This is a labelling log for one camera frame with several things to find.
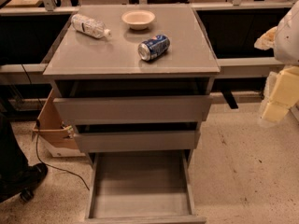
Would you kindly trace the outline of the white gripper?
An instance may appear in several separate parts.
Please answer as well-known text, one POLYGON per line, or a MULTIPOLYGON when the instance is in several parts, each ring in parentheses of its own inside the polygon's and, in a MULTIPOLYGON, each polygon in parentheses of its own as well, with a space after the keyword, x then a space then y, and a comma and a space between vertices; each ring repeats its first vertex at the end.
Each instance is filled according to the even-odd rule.
POLYGON ((287 66, 271 72, 266 80, 261 104, 261 119, 279 123, 299 101, 299 67, 287 66))

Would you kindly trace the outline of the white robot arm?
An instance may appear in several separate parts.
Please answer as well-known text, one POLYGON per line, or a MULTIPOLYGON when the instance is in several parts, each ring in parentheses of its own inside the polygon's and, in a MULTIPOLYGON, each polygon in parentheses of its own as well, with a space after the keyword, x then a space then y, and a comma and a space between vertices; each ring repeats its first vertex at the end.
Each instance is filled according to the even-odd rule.
POLYGON ((254 43, 256 49, 274 51, 277 61, 285 67, 271 72, 264 88, 260 123, 273 126, 281 122, 299 101, 299 1, 254 43))

